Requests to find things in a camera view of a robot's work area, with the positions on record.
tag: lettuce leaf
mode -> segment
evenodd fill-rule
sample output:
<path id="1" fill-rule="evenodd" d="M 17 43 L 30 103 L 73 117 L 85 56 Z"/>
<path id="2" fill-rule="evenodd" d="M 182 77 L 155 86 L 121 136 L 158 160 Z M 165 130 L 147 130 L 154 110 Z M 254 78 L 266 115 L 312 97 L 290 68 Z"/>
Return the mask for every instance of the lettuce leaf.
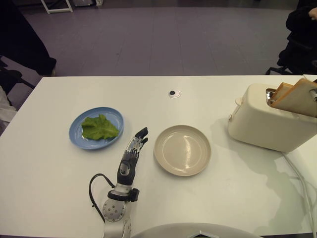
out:
<path id="1" fill-rule="evenodd" d="M 82 135 L 87 139 L 107 139 L 119 134 L 118 129 L 102 114 L 99 114 L 97 118 L 85 118 L 81 126 L 83 128 Z"/>

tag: prosthetic hand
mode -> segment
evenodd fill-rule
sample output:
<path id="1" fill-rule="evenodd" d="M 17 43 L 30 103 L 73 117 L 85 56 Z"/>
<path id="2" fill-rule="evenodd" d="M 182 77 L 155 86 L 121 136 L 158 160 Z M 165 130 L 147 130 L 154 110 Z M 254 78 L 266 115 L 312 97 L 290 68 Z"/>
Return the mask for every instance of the prosthetic hand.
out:
<path id="1" fill-rule="evenodd" d="M 138 189 L 132 189 L 132 183 L 139 153 L 148 141 L 144 138 L 147 134 L 148 129 L 145 127 L 132 138 L 124 151 L 117 172 L 117 184 L 109 191 L 108 200 L 102 207 L 105 218 L 104 238 L 130 238 L 130 206 L 131 202 L 138 200 L 139 195 Z"/>

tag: dark clothing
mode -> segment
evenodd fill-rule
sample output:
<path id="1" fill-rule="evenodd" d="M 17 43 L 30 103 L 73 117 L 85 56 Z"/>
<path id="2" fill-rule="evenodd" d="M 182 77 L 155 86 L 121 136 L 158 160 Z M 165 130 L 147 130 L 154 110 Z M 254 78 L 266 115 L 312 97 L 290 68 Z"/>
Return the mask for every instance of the dark clothing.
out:
<path id="1" fill-rule="evenodd" d="M 0 55 L 39 75 L 49 75 L 56 65 L 43 42 L 11 0 L 0 0 Z"/>
<path id="2" fill-rule="evenodd" d="M 317 1 L 301 1 L 296 11 L 289 14 L 286 27 L 291 31 L 289 43 L 279 54 L 279 66 L 287 66 L 294 74 L 316 74 L 317 69 L 312 62 L 317 60 L 317 21 L 313 21 L 308 13 L 317 7 Z"/>

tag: table surface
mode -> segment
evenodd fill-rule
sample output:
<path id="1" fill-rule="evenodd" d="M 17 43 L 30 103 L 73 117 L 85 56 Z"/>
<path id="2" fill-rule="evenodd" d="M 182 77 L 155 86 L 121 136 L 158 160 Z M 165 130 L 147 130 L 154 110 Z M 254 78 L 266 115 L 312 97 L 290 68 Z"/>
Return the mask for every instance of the table surface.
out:
<path id="1" fill-rule="evenodd" d="M 31 237 L 100 238 L 103 222 L 88 196 L 90 178 L 103 173 L 115 182 L 131 137 L 149 128 L 134 180 L 140 190 L 132 206 L 132 235 L 154 226 L 200 222 L 257 235 L 311 232 L 302 189 L 281 153 L 236 141 L 227 119 L 252 83 L 295 83 L 300 76 L 172 76 L 43 78 L 0 137 L 0 234 Z M 181 97 L 168 97 L 179 90 Z M 82 112 L 119 110 L 123 135 L 108 148 L 73 145 L 68 130 Z M 202 131 L 211 160 L 201 173 L 177 177 L 153 156 L 166 128 L 186 124 Z M 306 180 L 317 187 L 317 136 L 290 153 Z M 110 187 L 96 179 L 101 206 Z"/>

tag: white cable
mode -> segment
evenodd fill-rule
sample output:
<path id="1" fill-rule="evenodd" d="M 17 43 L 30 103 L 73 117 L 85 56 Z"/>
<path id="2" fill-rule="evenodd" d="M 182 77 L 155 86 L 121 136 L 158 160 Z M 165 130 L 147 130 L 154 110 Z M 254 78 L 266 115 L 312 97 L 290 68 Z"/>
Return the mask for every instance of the white cable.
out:
<path id="1" fill-rule="evenodd" d="M 308 210 L 309 221 L 310 221 L 311 229 L 312 229 L 312 232 L 313 232 L 313 237 L 317 238 L 317 228 L 316 228 L 316 223 L 315 223 L 314 208 L 312 206 L 312 202 L 311 202 L 311 200 L 309 198 L 309 195 L 308 195 L 305 179 L 302 176 L 302 174 L 298 171 L 296 166 L 293 164 L 293 162 L 289 159 L 289 157 L 283 152 L 282 152 L 282 154 L 283 154 L 285 160 L 287 161 L 287 163 L 294 170 L 294 172 L 296 173 L 296 175 L 298 176 L 298 178 L 299 178 L 299 180 L 300 180 L 300 182 L 302 184 L 303 193 L 304 193 L 304 199 L 305 199 L 305 207 Z"/>

